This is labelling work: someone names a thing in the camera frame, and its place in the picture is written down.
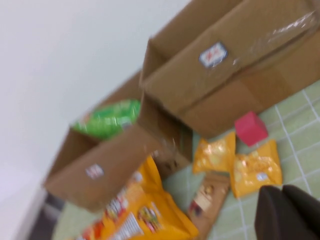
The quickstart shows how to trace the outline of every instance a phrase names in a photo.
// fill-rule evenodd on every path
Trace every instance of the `open cardboard box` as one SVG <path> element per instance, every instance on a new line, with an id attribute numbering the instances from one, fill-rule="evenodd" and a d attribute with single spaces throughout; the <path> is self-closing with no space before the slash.
<path id="1" fill-rule="evenodd" d="M 193 0 L 148 42 L 146 94 L 214 137 L 320 78 L 319 0 Z"/>
<path id="2" fill-rule="evenodd" d="M 98 141 L 69 129 L 45 181 L 53 195 L 96 211 L 111 200 L 153 153 L 163 178 L 188 166 L 192 131 L 159 109 L 139 88 L 140 72 L 97 108 L 125 99 L 141 100 L 137 122 L 110 140 Z M 91 178 L 88 170 L 97 171 Z"/>

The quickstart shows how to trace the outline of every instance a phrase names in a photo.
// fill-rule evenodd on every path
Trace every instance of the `yellow snack bag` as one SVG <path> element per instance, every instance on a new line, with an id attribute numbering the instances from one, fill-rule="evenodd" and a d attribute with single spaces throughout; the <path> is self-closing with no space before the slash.
<path id="1" fill-rule="evenodd" d="M 214 142 L 201 139 L 195 151 L 192 172 L 229 172 L 236 155 L 236 133 L 231 132 Z"/>
<path id="2" fill-rule="evenodd" d="M 198 230 L 164 191 L 150 156 L 85 233 L 76 240 L 192 240 Z"/>
<path id="3" fill-rule="evenodd" d="M 264 185 L 281 185 L 283 179 L 276 141 L 272 139 L 248 155 L 237 155 L 230 180 L 236 198 L 258 191 Z"/>

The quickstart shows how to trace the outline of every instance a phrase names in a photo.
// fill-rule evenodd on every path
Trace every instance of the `label on box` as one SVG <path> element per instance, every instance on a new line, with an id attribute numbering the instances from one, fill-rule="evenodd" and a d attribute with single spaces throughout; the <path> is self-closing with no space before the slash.
<path id="1" fill-rule="evenodd" d="M 206 67 L 212 68 L 220 64 L 228 56 L 228 51 L 221 42 L 217 42 L 200 54 L 199 61 Z"/>
<path id="2" fill-rule="evenodd" d="M 88 177 L 91 178 L 91 179 L 100 178 L 101 176 L 103 176 L 105 174 L 105 172 L 102 169 L 102 167 L 100 167 L 98 164 L 94 164 L 94 165 L 88 167 L 85 170 L 85 172 L 88 175 Z"/>

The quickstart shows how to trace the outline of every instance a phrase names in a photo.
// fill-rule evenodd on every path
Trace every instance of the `chip bag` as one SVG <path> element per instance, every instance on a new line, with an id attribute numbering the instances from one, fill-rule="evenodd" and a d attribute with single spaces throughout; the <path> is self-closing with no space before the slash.
<path id="1" fill-rule="evenodd" d="M 283 183 L 277 143 L 273 139 L 248 155 L 237 155 L 232 168 L 231 188 L 236 198 L 258 191 L 264 185 Z"/>
<path id="2" fill-rule="evenodd" d="M 236 152 L 236 133 L 231 132 L 214 142 L 201 139 L 195 151 L 192 172 L 229 172 Z"/>
<path id="3" fill-rule="evenodd" d="M 197 228 L 164 191 L 152 157 L 75 240 L 192 240 Z"/>
<path id="4" fill-rule="evenodd" d="M 138 100 L 123 100 L 101 107 L 84 116 L 73 129 L 99 139 L 109 139 L 134 124 L 139 116 Z"/>

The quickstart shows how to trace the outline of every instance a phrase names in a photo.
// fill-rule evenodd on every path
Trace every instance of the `pink cube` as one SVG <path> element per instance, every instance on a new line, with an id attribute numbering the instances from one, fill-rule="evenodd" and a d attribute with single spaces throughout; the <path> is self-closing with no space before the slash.
<path id="1" fill-rule="evenodd" d="M 236 135 L 249 147 L 268 137 L 265 123 L 253 112 L 234 122 Z"/>

